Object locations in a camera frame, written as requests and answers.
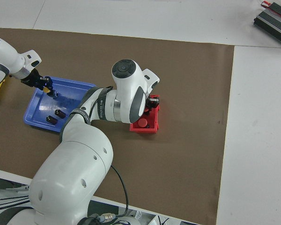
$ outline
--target brown mat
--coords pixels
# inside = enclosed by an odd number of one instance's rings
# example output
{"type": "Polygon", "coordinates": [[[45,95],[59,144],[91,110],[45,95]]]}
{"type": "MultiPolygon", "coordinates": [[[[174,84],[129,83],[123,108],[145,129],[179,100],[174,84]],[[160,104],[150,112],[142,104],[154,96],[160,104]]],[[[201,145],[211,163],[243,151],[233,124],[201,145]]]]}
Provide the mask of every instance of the brown mat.
{"type": "MultiPolygon", "coordinates": [[[[18,52],[34,49],[41,75],[114,85],[112,65],[133,59],[160,77],[159,131],[95,121],[110,139],[114,166],[130,204],[204,225],[215,225],[234,47],[44,30],[0,29],[18,52]]],[[[58,146],[58,134],[24,124],[34,89],[8,78],[0,89],[0,170],[32,178],[58,146]]],[[[96,196],[125,203],[110,171],[96,196]]]]}

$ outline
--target white tabletop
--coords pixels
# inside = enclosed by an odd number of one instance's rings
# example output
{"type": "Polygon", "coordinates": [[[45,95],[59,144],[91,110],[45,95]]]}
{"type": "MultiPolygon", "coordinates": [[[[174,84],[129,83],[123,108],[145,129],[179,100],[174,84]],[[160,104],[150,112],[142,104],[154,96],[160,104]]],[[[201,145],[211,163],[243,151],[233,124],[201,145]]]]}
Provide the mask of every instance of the white tabletop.
{"type": "Polygon", "coordinates": [[[217,224],[281,225],[281,44],[253,26],[261,2],[0,0],[0,27],[236,45],[217,224]]]}

